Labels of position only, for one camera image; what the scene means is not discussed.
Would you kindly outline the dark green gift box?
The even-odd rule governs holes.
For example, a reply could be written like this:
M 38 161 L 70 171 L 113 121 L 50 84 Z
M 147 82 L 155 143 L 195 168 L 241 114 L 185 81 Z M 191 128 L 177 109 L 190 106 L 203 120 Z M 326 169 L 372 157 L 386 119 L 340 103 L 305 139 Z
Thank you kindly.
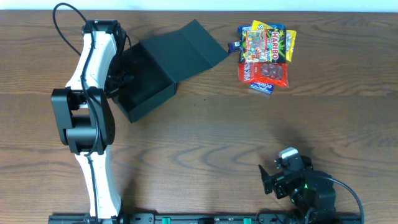
M 140 40 L 123 52 L 123 68 L 132 80 L 119 89 L 113 101 L 134 123 L 173 97 L 177 83 L 213 68 L 227 56 L 197 20 Z

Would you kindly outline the red Hacks candy bag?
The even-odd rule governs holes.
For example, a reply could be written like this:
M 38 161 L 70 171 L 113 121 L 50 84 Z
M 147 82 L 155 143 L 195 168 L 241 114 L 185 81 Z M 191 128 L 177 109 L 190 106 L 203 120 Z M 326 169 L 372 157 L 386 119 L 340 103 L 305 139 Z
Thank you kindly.
M 238 78 L 243 83 L 267 83 L 288 87 L 286 63 L 240 63 Z

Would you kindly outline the black Haribo candy bag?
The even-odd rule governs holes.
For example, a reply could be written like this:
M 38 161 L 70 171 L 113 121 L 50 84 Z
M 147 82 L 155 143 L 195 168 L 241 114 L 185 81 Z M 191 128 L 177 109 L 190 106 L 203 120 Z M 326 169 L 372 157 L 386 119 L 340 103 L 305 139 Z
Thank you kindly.
M 265 59 L 265 34 L 263 30 L 242 30 L 239 63 L 256 63 Z

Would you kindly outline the yellow candy bag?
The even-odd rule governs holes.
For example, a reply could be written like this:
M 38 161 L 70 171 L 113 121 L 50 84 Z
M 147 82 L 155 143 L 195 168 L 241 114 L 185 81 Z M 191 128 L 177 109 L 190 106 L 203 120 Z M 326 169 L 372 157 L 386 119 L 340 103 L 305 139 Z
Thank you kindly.
M 265 34 L 265 59 L 261 62 L 286 63 L 292 60 L 297 32 L 283 24 L 266 24 L 253 20 L 251 30 L 263 30 Z

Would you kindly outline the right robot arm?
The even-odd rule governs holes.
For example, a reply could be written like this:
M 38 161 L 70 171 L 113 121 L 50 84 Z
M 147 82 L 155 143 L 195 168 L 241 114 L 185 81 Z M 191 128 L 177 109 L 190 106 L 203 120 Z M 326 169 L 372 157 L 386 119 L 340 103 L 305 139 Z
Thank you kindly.
M 307 156 L 296 154 L 278 158 L 275 163 L 282 171 L 269 175 L 259 166 L 265 194 L 275 193 L 277 199 L 289 197 L 295 210 L 282 223 L 330 223 L 335 218 L 336 192 L 331 176 L 314 171 Z

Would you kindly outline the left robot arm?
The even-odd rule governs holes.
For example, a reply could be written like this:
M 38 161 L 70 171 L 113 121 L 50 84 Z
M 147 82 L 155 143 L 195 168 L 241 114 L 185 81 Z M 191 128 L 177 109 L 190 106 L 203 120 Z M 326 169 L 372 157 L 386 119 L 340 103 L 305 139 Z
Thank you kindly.
M 78 161 L 90 198 L 83 223 L 124 223 L 122 200 L 111 165 L 116 125 L 108 99 L 134 77 L 123 65 L 128 40 L 117 20 L 88 20 L 83 50 L 71 79 L 51 100 L 61 142 Z

